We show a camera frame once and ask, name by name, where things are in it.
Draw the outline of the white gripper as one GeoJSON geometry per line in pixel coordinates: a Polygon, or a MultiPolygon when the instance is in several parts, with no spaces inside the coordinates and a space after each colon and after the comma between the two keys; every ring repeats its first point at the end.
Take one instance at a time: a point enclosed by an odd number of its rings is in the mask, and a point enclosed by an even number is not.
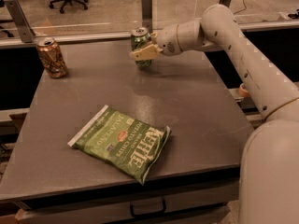
{"type": "Polygon", "coordinates": [[[157,44],[149,44],[143,48],[130,52],[130,57],[135,61],[156,59],[160,53],[165,56],[179,55],[182,50],[178,43],[178,25],[164,27],[163,30],[150,34],[157,44]]]}

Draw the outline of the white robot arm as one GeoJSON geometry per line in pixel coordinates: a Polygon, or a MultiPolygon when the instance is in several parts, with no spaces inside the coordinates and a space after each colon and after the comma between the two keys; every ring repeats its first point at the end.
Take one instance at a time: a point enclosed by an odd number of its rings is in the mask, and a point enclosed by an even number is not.
{"type": "Polygon", "coordinates": [[[264,119],[241,160],[239,224],[299,224],[299,89],[242,33],[233,12],[216,4],[200,19],[153,33],[132,49],[136,61],[187,50],[226,52],[264,119]]]}

